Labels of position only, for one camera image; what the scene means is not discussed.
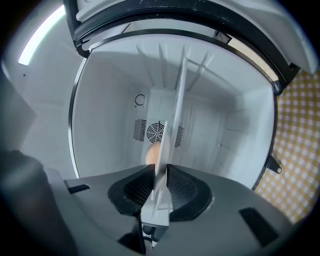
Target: fan grille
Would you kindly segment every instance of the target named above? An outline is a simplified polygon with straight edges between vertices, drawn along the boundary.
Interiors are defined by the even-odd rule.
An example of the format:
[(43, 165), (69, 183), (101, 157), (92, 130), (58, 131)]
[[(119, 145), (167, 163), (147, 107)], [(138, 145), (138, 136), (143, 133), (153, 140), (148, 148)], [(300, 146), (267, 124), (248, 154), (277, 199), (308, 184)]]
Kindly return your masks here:
[(164, 133), (165, 126), (159, 122), (151, 124), (146, 130), (146, 136), (150, 142), (160, 142)]

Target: yellow checkered fabric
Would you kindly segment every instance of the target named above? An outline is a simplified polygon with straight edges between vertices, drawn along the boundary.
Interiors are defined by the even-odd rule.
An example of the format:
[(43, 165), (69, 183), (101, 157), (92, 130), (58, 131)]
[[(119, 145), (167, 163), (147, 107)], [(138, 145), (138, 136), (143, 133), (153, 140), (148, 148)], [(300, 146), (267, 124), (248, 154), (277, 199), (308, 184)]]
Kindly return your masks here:
[(277, 98), (272, 155), (282, 167), (266, 170), (255, 192), (293, 222), (312, 209), (320, 184), (320, 71), (299, 72)]

